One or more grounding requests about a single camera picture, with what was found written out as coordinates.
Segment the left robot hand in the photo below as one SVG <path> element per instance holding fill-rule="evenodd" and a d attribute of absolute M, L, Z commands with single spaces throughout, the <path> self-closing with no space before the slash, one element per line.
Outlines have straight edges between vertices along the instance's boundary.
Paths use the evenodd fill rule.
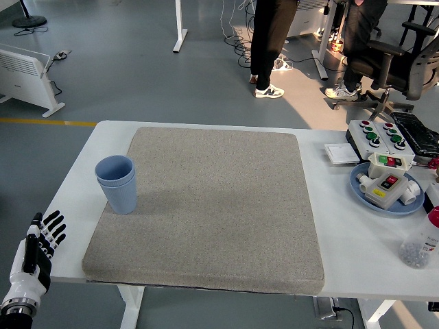
<path fill-rule="evenodd" d="M 39 303 L 51 284 L 51 260 L 66 239 L 64 216 L 56 210 L 47 217 L 35 214 L 25 238 L 19 243 L 10 271 L 11 288 L 6 301 L 26 298 Z"/>

